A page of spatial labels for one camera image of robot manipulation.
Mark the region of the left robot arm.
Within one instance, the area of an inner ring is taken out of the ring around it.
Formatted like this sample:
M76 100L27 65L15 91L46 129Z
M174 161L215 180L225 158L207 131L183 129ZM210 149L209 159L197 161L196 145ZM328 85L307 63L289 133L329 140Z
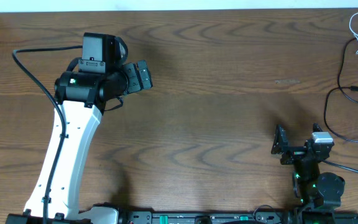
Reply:
M54 94L12 52L15 63L46 94L55 108L51 139L37 184L21 215L7 223L126 223L120 211L105 203L81 212L79 194L90 144L106 103L152 88L146 61L127 62L129 50L118 36L86 32L73 59L56 79Z

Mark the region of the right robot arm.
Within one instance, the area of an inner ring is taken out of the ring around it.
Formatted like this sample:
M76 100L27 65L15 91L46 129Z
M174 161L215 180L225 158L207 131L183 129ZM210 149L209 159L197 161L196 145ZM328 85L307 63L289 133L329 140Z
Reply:
M285 214L284 223L335 223L334 210L341 206L345 181L332 172L320 172L319 163L329 157L334 140L315 123L303 146L291 146L286 131L276 125L271 153L291 165L293 191L301 205Z

